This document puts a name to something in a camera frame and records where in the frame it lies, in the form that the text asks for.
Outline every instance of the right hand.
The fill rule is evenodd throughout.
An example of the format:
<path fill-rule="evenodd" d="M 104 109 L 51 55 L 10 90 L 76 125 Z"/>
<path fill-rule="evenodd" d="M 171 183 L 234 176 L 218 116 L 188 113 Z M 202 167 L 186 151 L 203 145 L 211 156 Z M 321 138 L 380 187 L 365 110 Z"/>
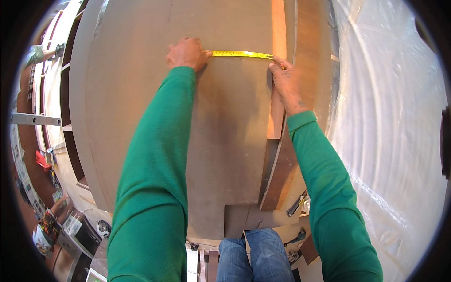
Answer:
<path fill-rule="evenodd" d="M 180 39 L 174 46 L 169 45 L 169 54 L 166 56 L 169 67 L 187 66 L 198 72 L 207 62 L 207 59 L 213 55 L 210 50 L 202 50 L 199 38 L 188 38 L 186 36 Z"/>
<path fill-rule="evenodd" d="M 274 62 L 269 64 L 269 70 L 273 74 L 274 85 L 281 95 L 287 114 L 291 116 L 308 111 L 300 95 L 300 70 L 280 57 L 273 56 L 273 59 Z"/>

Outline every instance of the clear plastic sheet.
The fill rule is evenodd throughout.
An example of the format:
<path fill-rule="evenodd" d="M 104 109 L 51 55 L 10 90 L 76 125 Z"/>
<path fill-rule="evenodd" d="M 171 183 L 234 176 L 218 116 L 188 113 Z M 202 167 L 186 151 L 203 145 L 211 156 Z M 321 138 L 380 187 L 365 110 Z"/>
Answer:
<path fill-rule="evenodd" d="M 332 3 L 340 90 L 327 136 L 350 174 L 384 280 L 403 281 L 443 212 L 442 70 L 403 1 Z"/>

